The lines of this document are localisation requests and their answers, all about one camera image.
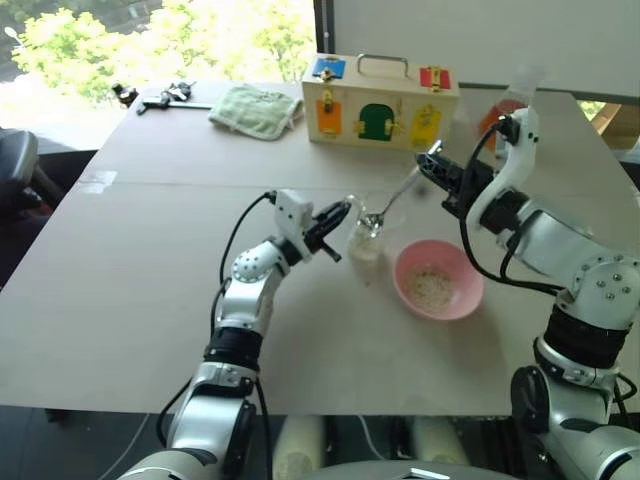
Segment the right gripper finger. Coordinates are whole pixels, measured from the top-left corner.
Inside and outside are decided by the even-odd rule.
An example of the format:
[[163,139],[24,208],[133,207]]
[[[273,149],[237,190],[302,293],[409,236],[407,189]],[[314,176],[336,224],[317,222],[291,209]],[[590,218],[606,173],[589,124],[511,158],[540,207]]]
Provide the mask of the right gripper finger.
[[461,184],[461,169],[457,166],[422,166],[421,173],[442,190],[457,193]]
[[440,153],[419,153],[416,162],[424,176],[462,176],[465,168]]

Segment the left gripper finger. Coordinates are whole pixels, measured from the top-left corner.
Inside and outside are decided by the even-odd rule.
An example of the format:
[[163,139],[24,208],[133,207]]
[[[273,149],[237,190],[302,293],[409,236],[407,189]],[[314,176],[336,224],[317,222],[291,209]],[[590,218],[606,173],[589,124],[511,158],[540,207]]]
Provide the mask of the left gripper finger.
[[314,232],[314,233],[322,233],[324,235],[324,237],[325,237],[329,233],[331,233],[333,230],[335,230],[342,222],[317,222],[315,220],[315,216],[314,216],[313,217],[312,232]]
[[316,216],[317,222],[342,222],[349,214],[351,203],[345,199],[335,201],[323,208]]

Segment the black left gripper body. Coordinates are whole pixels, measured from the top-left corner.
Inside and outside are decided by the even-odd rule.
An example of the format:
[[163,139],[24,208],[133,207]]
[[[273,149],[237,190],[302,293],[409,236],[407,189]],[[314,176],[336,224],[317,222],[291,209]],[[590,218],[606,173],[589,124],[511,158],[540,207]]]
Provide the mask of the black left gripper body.
[[312,255],[318,252],[324,252],[334,262],[340,262],[342,260],[342,256],[325,242],[322,233],[306,232],[304,243]]

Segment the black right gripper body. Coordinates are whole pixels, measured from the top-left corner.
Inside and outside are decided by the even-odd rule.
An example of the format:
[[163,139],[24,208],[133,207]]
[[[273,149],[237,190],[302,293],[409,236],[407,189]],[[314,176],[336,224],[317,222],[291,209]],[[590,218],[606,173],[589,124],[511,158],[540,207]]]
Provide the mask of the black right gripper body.
[[445,211],[453,216],[468,213],[480,193],[491,183],[497,171],[483,162],[475,163],[471,168],[469,180],[463,183],[465,169],[452,163],[445,175],[446,199],[441,203]]

